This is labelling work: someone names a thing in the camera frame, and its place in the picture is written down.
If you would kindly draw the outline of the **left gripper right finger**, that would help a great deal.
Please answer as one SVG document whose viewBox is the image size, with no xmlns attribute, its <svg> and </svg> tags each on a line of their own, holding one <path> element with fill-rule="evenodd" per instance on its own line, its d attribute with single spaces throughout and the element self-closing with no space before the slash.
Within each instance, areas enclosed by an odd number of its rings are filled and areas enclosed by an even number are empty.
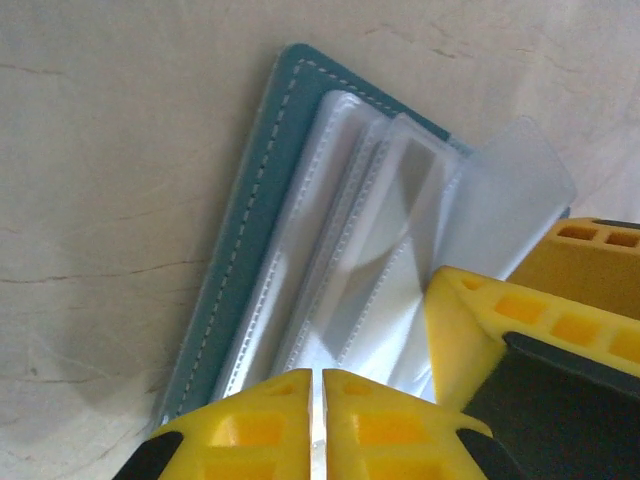
<svg viewBox="0 0 640 480">
<path fill-rule="evenodd" d="M 329 479 L 521 479 L 482 421 L 353 373 L 322 373 Z"/>
</svg>

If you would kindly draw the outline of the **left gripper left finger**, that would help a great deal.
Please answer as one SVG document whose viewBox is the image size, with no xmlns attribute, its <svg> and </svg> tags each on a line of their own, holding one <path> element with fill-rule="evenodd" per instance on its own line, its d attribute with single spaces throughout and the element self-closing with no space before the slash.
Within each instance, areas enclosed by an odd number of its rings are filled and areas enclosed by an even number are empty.
<svg viewBox="0 0 640 480">
<path fill-rule="evenodd" d="M 117 479 L 309 479 L 312 371 L 296 369 L 157 428 Z"/>
</svg>

